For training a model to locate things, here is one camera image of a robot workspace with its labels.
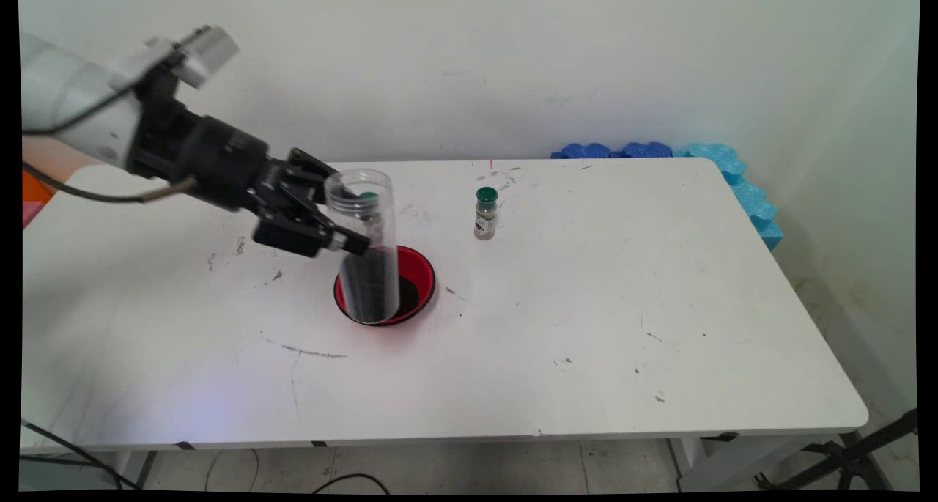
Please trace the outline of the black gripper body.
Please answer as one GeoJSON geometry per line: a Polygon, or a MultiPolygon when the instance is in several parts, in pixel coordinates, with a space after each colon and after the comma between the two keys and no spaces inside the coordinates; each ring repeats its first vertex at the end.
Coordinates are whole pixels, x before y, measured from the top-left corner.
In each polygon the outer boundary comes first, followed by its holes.
{"type": "Polygon", "coordinates": [[[193,197],[252,215],[259,205],[302,204],[320,210],[324,197],[287,184],[288,153],[276,158],[267,142],[211,116],[185,115],[178,122],[175,174],[195,180],[193,197]]]}

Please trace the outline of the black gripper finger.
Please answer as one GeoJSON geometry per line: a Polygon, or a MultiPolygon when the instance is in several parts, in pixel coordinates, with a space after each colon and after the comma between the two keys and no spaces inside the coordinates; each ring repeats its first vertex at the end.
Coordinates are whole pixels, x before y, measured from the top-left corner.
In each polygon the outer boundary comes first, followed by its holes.
{"type": "Polygon", "coordinates": [[[338,169],[312,157],[299,148],[292,148],[286,159],[286,182],[299,185],[311,191],[311,197],[325,197],[325,183],[329,177],[338,174],[338,169]]]}
{"type": "Polygon", "coordinates": [[[328,249],[363,256],[372,244],[365,235],[335,224],[311,206],[259,205],[254,215],[258,218],[254,242],[288,254],[315,258],[319,251],[328,249]]]}

